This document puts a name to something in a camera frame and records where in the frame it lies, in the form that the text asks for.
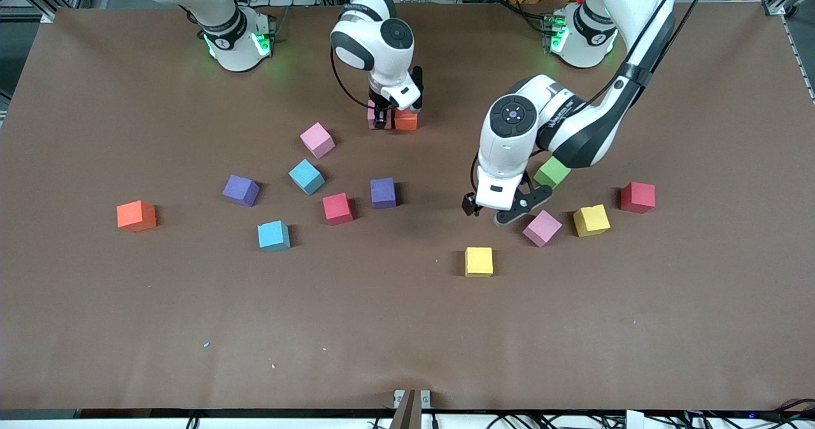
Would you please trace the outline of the yellow foam cube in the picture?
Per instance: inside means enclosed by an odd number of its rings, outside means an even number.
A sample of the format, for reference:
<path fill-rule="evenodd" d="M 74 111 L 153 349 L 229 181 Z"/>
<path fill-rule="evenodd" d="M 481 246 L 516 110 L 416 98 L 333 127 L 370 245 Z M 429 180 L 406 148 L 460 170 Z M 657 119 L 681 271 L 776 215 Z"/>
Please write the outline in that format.
<path fill-rule="evenodd" d="M 611 229 L 606 208 L 602 204 L 577 209 L 572 219 L 579 237 L 596 236 Z"/>
<path fill-rule="evenodd" d="M 465 250 L 465 276 L 492 276 L 492 247 L 467 247 Z"/>

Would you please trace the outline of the purple foam cube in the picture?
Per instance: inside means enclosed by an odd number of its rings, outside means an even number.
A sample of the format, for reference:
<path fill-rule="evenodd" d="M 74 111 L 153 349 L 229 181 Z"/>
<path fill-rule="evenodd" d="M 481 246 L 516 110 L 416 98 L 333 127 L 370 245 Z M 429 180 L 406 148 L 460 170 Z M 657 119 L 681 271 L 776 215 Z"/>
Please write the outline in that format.
<path fill-rule="evenodd" d="M 372 179 L 370 192 L 374 209 L 390 209 L 398 206 L 395 180 L 392 177 Z"/>
<path fill-rule="evenodd" d="M 259 192 L 260 186 L 255 181 L 233 174 L 227 180 L 222 190 L 222 195 L 226 197 L 227 200 L 230 200 L 230 202 L 253 207 Z"/>

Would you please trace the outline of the cyan foam cube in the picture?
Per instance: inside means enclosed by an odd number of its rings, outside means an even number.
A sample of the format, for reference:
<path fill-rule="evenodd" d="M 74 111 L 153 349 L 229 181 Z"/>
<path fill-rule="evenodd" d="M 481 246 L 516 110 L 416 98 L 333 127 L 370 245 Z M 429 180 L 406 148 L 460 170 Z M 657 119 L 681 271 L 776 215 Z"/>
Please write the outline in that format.
<path fill-rule="evenodd" d="M 289 250 L 292 246 L 288 226 L 281 220 L 259 224 L 257 246 L 265 252 Z"/>
<path fill-rule="evenodd" d="M 306 159 L 291 168 L 288 175 L 308 196 L 314 194 L 325 183 L 323 174 Z"/>

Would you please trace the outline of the green foam cube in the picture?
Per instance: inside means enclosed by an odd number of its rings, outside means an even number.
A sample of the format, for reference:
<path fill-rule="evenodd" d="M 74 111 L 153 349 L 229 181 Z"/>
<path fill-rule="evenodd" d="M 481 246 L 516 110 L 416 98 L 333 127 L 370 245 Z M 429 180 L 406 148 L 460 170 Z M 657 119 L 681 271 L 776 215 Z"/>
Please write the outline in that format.
<path fill-rule="evenodd" d="M 538 185 L 545 185 L 552 189 L 558 187 L 560 183 L 571 173 L 571 168 L 564 165 L 556 157 L 552 156 L 539 166 L 533 179 Z"/>

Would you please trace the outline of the red foam cube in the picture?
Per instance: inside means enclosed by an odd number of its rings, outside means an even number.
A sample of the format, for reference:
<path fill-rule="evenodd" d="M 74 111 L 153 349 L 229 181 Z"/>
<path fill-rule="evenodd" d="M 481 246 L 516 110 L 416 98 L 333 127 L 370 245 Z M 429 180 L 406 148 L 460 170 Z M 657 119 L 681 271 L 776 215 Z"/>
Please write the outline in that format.
<path fill-rule="evenodd" d="M 644 214 L 656 208 L 656 188 L 651 183 L 631 182 L 620 192 L 620 209 Z"/>
<path fill-rule="evenodd" d="M 322 205 L 326 221 L 332 226 L 349 223 L 354 220 L 354 214 L 350 208 L 350 202 L 346 192 L 324 197 L 322 199 Z"/>

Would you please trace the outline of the metal clamp bracket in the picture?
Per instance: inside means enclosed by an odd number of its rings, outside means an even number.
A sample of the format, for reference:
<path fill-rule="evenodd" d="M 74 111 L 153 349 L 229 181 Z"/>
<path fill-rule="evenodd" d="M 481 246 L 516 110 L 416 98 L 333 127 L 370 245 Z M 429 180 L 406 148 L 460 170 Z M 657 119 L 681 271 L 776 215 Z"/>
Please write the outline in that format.
<path fill-rule="evenodd" d="M 395 390 L 393 392 L 393 406 L 392 406 L 392 408 L 395 409 L 395 411 L 396 411 L 396 409 L 398 409 L 398 406 L 400 405 L 400 403 L 402 401 L 402 398 L 404 398 L 407 393 L 408 393 L 407 390 Z M 430 390 L 416 390 L 415 391 L 415 397 L 417 399 L 420 399 L 420 406 L 422 407 L 422 409 L 424 409 L 424 410 L 425 409 L 428 409 L 428 410 L 433 409 L 432 400 L 431 400 L 432 394 L 431 394 Z"/>

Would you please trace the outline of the brown mount post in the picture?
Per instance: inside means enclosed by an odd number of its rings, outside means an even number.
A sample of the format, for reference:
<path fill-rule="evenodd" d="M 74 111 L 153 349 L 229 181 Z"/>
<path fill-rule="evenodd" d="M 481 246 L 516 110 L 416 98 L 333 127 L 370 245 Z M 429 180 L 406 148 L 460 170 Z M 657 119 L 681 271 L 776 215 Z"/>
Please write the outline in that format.
<path fill-rule="evenodd" d="M 422 429 L 422 412 L 420 399 L 415 397 L 416 390 L 408 390 L 398 409 L 396 409 L 389 429 Z"/>

